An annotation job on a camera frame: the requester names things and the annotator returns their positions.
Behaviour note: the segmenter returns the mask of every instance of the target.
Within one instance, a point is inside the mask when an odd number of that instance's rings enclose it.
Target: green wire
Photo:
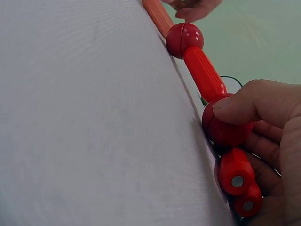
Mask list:
[[[221,78],[230,78],[230,79],[234,79],[235,81],[238,82],[238,84],[239,84],[241,87],[243,87],[243,85],[240,83],[240,81],[238,81],[238,79],[236,79],[236,78],[233,78],[233,77],[231,77],[231,76],[221,76]]]
[[[237,83],[238,83],[241,87],[243,86],[243,85],[240,83],[240,81],[238,81],[238,79],[233,78],[233,77],[231,77],[231,76],[221,76],[221,78],[230,78],[230,79],[234,79],[235,81],[237,81]],[[202,104],[203,104],[204,107],[205,107],[205,106],[208,104],[207,101],[204,100],[203,97],[201,97],[200,95],[199,95],[199,98],[201,99]]]

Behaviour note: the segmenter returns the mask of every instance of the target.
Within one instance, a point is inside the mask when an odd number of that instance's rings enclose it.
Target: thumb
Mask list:
[[[264,120],[283,128],[288,120],[301,115],[301,85],[253,80],[233,96],[216,102],[213,113],[231,124]]]

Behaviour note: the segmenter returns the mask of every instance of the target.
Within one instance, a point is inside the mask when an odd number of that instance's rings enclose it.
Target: red cylinder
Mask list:
[[[241,195],[249,189],[254,178],[254,171],[243,150],[232,148],[221,156],[218,180],[225,192]]]
[[[216,145],[236,147],[244,142],[252,133],[253,123],[234,125],[225,123],[215,117],[212,106],[219,100],[233,94],[221,94],[208,103],[202,116],[203,130],[206,136]]]
[[[204,100],[211,102],[227,93],[225,84],[202,49],[190,47],[185,52],[184,61]]]
[[[252,217],[260,211],[262,200],[260,189],[254,181],[245,194],[234,197],[234,210],[242,217]]]

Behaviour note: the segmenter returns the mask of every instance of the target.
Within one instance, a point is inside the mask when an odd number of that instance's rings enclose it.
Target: fingernail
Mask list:
[[[218,102],[216,102],[212,108],[214,109],[221,109],[221,108],[224,108],[226,107],[228,104],[229,104],[229,101],[230,101],[230,97],[226,97],[224,99],[221,99],[219,100]]]

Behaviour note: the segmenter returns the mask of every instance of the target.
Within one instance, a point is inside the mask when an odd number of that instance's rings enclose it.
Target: red toy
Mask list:
[[[254,171],[243,150],[232,148],[221,156],[218,180],[224,191],[241,195],[249,189],[254,178]]]
[[[262,194],[256,182],[254,182],[248,191],[234,198],[234,210],[242,217],[251,217],[259,212],[262,206]]]
[[[203,129],[206,136],[220,146],[235,147],[244,142],[252,133],[253,123],[234,125],[225,123],[215,117],[212,106],[219,100],[232,94],[222,94],[214,98],[204,109],[202,116]]]
[[[166,47],[171,55],[183,59],[185,51],[193,46],[204,46],[203,34],[195,25],[180,23],[170,28],[166,36]]]
[[[243,150],[236,148],[251,134],[253,124],[233,125],[217,119],[213,105],[230,97],[217,71],[203,52],[203,35],[192,24],[176,24],[167,33],[166,47],[171,55],[184,59],[201,96],[208,102],[202,123],[206,136],[215,146],[221,147],[221,163],[218,180],[221,188],[235,196],[234,209],[243,216],[255,215],[262,203],[261,192],[255,182],[255,175]]]

